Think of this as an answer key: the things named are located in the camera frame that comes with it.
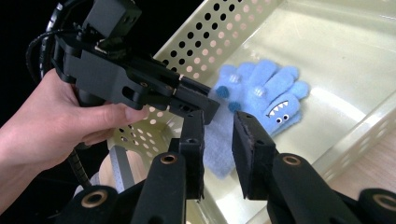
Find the white perforated bin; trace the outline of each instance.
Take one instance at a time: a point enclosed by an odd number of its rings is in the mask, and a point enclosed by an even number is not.
[[[303,119],[274,140],[329,181],[396,127],[394,1],[204,1],[155,56],[212,86],[224,63],[269,59],[294,65],[311,88]],[[182,119],[150,109],[108,141],[137,152],[146,169],[179,137]],[[236,172],[205,170],[205,199],[188,202],[190,223],[263,223],[265,202],[243,200]]]

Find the finger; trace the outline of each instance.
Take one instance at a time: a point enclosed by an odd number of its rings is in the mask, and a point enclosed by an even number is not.
[[[84,107],[79,109],[78,126],[85,133],[94,133],[138,122],[148,114],[146,107],[135,110],[123,104]]]

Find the hole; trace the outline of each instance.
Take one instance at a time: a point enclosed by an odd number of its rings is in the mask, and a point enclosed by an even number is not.
[[[222,54],[222,49],[217,49],[217,50],[216,50],[216,53],[217,53],[218,55]]]
[[[220,15],[220,19],[222,21],[225,21],[225,19],[227,19],[227,16],[223,13],[223,14]]]
[[[244,10],[244,12],[249,12],[250,11],[250,7],[248,5],[244,5],[243,10]]]
[[[148,224],[163,224],[163,219],[161,217],[151,217]]]
[[[216,40],[210,41],[210,47],[214,48],[216,46]]]
[[[81,201],[81,205],[86,208],[94,208],[101,205],[107,199],[107,191],[99,189],[87,194]]]
[[[208,39],[209,38],[209,32],[204,32],[204,38]]]
[[[195,139],[195,138],[189,138],[189,139],[186,139],[186,142],[188,142],[188,143],[198,143],[199,141],[197,139]]]
[[[234,19],[235,21],[241,21],[241,14],[236,14]]]
[[[177,56],[177,51],[172,50],[171,51],[171,57],[175,58]]]
[[[232,23],[227,23],[226,25],[227,30],[232,30],[233,29],[233,24]]]
[[[186,42],[184,41],[180,41],[180,43],[178,43],[178,46],[183,49],[184,47],[186,47]]]
[[[193,32],[189,32],[189,33],[187,34],[187,38],[188,38],[188,39],[193,39],[193,38],[194,38],[194,33],[193,33]]]
[[[172,164],[177,161],[177,157],[174,155],[164,155],[161,157],[161,162],[163,164]]]
[[[396,199],[385,194],[375,194],[373,195],[373,199],[382,207],[390,211],[396,212]]]
[[[285,156],[285,157],[283,157],[282,160],[283,160],[283,162],[285,162],[289,165],[300,165],[301,164],[301,161],[297,157],[294,157],[294,156]]]
[[[230,6],[228,7],[228,9],[229,9],[230,11],[233,11],[233,10],[235,9],[235,5],[234,5],[234,4],[230,4]]]
[[[205,14],[205,20],[209,21],[211,17],[212,15],[210,15],[210,13]]]
[[[209,52],[209,50],[207,50],[207,49],[203,49],[202,50],[202,54],[205,55],[205,56],[207,55],[208,52]]]
[[[197,30],[201,30],[201,29],[202,29],[202,24],[201,24],[200,22],[198,22],[198,23],[195,25],[195,28],[197,28]]]
[[[224,32],[222,32],[222,31],[219,32],[219,38],[220,38],[220,39],[224,38]]]
[[[220,9],[219,3],[216,3],[216,4],[213,6],[213,9],[214,9],[215,11],[219,11],[219,9]]]

